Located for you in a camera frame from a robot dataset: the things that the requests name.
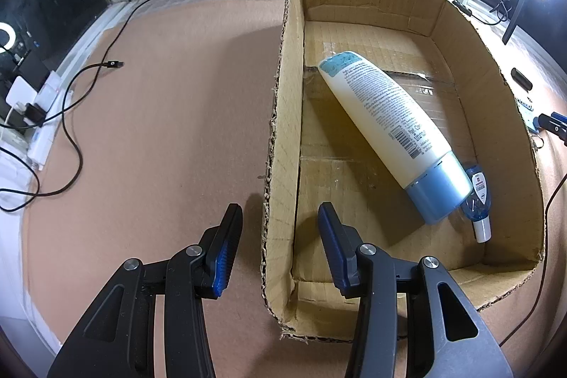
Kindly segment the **white blue lotion bottle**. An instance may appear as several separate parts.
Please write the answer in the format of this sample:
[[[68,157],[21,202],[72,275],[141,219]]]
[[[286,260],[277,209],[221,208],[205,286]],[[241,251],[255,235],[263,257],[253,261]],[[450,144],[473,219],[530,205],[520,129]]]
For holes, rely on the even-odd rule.
[[[428,225],[450,215],[472,184],[432,118],[389,75],[347,51],[318,65],[323,80]]]

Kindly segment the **cardboard box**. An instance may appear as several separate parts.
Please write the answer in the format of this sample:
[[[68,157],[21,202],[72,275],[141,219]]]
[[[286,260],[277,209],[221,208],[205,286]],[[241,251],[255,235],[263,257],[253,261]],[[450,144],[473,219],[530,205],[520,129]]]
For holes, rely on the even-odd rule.
[[[514,96],[447,0],[285,0],[262,229],[262,294],[286,337],[348,342],[330,202],[389,255],[437,257],[479,309],[545,253],[541,182]]]

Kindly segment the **white power strip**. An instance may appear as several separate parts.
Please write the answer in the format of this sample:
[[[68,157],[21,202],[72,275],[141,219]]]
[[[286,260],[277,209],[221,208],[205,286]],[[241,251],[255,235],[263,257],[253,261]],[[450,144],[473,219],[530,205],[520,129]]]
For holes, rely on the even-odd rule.
[[[32,166],[39,171],[45,166],[54,143],[58,124],[62,118],[60,112],[71,103],[73,91],[69,90],[66,97],[64,94],[62,77],[52,71],[34,101],[38,108],[45,111],[45,119],[42,126],[34,129],[27,157]]]

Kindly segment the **black cylinder case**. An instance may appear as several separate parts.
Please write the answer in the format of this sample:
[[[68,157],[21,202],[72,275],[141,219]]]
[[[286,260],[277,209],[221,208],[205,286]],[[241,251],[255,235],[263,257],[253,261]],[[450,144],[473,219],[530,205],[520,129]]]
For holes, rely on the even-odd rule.
[[[519,87],[523,88],[526,92],[532,91],[533,83],[516,67],[511,69],[510,75],[512,80],[514,80]]]

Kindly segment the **blue sanitizer bottle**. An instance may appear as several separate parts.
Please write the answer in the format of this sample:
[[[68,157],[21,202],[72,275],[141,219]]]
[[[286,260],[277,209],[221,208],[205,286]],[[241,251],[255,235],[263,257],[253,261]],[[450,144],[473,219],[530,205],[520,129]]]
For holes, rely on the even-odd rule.
[[[463,214],[472,222],[476,241],[484,244],[491,239],[490,209],[491,195],[486,176],[480,165],[465,169],[473,189],[467,199],[460,205]]]

